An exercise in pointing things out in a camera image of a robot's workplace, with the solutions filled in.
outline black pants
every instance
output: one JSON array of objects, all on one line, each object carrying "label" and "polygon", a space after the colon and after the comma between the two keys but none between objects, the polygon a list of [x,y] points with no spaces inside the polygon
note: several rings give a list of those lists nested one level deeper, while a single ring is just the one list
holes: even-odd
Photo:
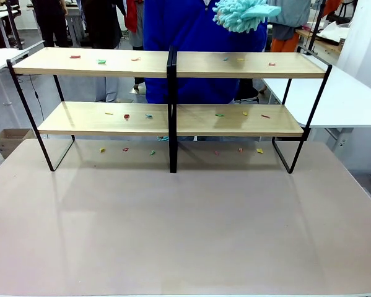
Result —
[{"label": "black pants", "polygon": [[37,15],[37,22],[41,29],[45,46],[54,47],[53,34],[56,37],[57,45],[61,48],[68,47],[67,25],[64,14],[58,15]]},{"label": "black pants", "polygon": [[[133,50],[135,50],[135,51],[144,51],[144,47],[143,46],[134,46],[133,47]],[[135,77],[134,78],[134,83],[136,85],[142,84],[145,81],[146,80],[143,77]]]}]

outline black shirt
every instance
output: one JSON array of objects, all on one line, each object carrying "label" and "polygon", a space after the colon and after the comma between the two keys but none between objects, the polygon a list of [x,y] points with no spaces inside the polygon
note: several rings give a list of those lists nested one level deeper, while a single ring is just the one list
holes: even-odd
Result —
[{"label": "black shirt", "polygon": [[64,14],[60,0],[31,0],[31,2],[37,16]]},{"label": "black shirt", "polygon": [[118,46],[122,32],[116,6],[125,15],[122,0],[82,0],[89,38],[95,48],[113,49]]}]

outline blue jacket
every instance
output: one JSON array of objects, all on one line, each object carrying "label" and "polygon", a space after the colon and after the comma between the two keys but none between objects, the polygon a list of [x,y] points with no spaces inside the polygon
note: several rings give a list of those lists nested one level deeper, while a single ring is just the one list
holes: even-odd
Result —
[{"label": "blue jacket", "polygon": [[[247,33],[229,32],[213,22],[217,0],[208,7],[203,0],[147,0],[144,2],[144,49],[168,51],[262,51],[266,43],[266,23]],[[231,102],[238,90],[238,79],[178,79],[178,102]],[[147,101],[167,102],[167,80],[146,79]]]}]

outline grey pants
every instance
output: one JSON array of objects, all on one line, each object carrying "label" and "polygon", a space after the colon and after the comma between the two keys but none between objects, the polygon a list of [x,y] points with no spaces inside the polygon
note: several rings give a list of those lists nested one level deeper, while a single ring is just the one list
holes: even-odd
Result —
[{"label": "grey pants", "polygon": [[115,102],[118,97],[119,79],[117,77],[96,77],[96,102]]}]

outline orange pants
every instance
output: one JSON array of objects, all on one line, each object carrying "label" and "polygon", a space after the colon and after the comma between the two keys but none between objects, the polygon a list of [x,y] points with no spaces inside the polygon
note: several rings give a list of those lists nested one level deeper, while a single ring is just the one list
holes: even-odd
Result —
[{"label": "orange pants", "polygon": [[291,39],[287,40],[272,40],[271,52],[275,53],[292,53],[297,48],[299,41],[299,34],[294,33],[294,36]]}]

